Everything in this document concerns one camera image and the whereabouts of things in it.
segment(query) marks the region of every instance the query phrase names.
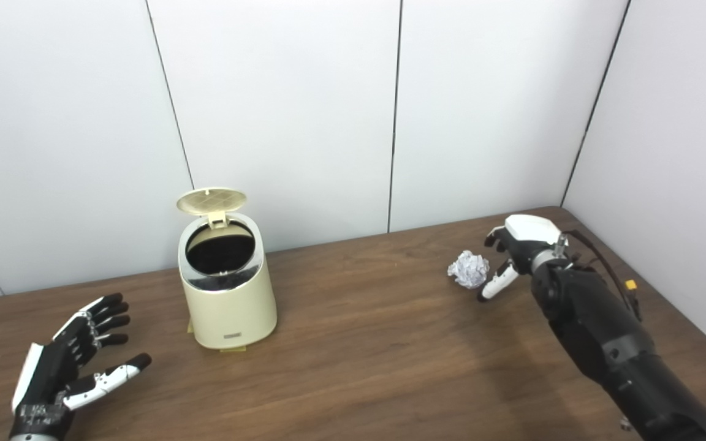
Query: robot finger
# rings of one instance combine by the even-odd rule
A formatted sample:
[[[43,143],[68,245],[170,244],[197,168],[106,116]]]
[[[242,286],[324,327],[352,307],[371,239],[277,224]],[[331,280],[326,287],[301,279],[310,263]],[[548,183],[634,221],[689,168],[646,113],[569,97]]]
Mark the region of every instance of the robot finger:
[[[102,296],[92,303],[82,307],[79,312],[86,312],[90,315],[95,315],[107,307],[115,307],[117,304],[120,304],[123,299],[124,296],[121,295],[121,293],[108,294],[107,296]]]
[[[100,312],[96,313],[92,317],[92,321],[94,321],[95,325],[100,325],[100,323],[103,323],[110,317],[113,317],[114,315],[121,314],[123,312],[127,312],[129,310],[129,304],[125,301],[121,302],[120,304],[117,304],[112,307],[106,307]]]
[[[495,233],[498,230],[501,230],[502,228],[504,228],[504,227],[500,226],[500,227],[493,228],[492,231],[490,231],[490,234],[487,234],[487,238],[484,239],[484,246],[490,247],[490,246],[494,245],[495,241],[498,239],[498,237],[495,235]]]
[[[107,368],[105,372],[78,379],[69,385],[63,403],[70,410],[84,407],[128,382],[150,364],[149,354],[139,354],[123,364]]]
[[[519,277],[519,274],[514,268],[513,260],[506,260],[506,262],[503,262],[498,270],[495,271],[492,279],[487,280],[481,287],[477,296],[478,300],[480,302],[489,301],[494,296],[498,295],[499,292],[507,288],[517,277]]]
[[[129,337],[127,337],[126,333],[106,333],[106,335],[100,335],[96,340],[100,343],[100,347],[104,348],[114,344],[125,344]]]
[[[125,326],[129,323],[129,315],[116,315],[114,317],[109,317],[100,324],[96,326],[97,334],[106,333],[113,328],[118,328],[120,326]]]

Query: white fingertip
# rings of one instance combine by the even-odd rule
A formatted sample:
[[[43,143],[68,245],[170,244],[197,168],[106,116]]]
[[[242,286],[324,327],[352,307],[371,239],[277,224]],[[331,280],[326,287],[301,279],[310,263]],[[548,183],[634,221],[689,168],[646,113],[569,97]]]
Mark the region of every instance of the white fingertip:
[[[481,296],[487,300],[493,298],[515,281],[517,277],[519,277],[519,273],[516,273],[513,266],[508,266],[502,274],[499,276],[496,274],[492,280],[487,282],[481,291]]]
[[[492,231],[490,231],[490,234],[487,234],[487,236],[493,235],[494,232],[496,232],[496,231],[498,231],[498,230],[502,230],[503,228],[505,228],[505,225],[501,225],[501,226],[499,226],[499,227],[495,227],[495,228],[492,229]]]
[[[123,364],[114,369],[114,371],[110,374],[95,374],[95,384],[92,390],[65,397],[63,403],[70,410],[80,409],[81,407],[84,407],[84,405],[95,402],[96,400],[106,396],[106,394],[109,394],[115,388],[120,387],[126,383],[127,380],[135,377],[135,375],[139,373],[140,369],[135,366]]]

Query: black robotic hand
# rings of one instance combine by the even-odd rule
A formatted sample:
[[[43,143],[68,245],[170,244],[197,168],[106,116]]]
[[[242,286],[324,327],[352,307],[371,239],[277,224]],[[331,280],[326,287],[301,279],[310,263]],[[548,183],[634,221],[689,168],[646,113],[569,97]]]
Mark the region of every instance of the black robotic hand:
[[[101,348],[125,344],[122,333],[106,333],[129,323],[129,305],[120,293],[87,304],[45,346],[32,343],[12,396],[15,416],[10,441],[62,441],[75,411],[100,399],[151,363],[148,354],[78,378],[81,368]]]

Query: trash can lid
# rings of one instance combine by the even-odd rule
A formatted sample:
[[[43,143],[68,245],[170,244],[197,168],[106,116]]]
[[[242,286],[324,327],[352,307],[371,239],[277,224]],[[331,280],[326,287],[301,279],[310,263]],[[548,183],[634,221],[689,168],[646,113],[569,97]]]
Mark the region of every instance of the trash can lid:
[[[188,214],[208,216],[208,225],[214,228],[216,221],[222,221],[222,226],[226,227],[225,212],[235,211],[246,202],[246,195],[238,190],[207,187],[185,193],[176,201],[176,207]]]

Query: crumpled paper ball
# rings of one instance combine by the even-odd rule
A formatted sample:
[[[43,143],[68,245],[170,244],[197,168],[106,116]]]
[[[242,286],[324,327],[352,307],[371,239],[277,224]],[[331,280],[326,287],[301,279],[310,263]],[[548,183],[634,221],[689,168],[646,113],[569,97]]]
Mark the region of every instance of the crumpled paper ball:
[[[455,282],[468,290],[480,287],[487,281],[490,262],[479,254],[473,254],[465,249],[457,257],[457,261],[449,265],[449,276],[456,276]]]

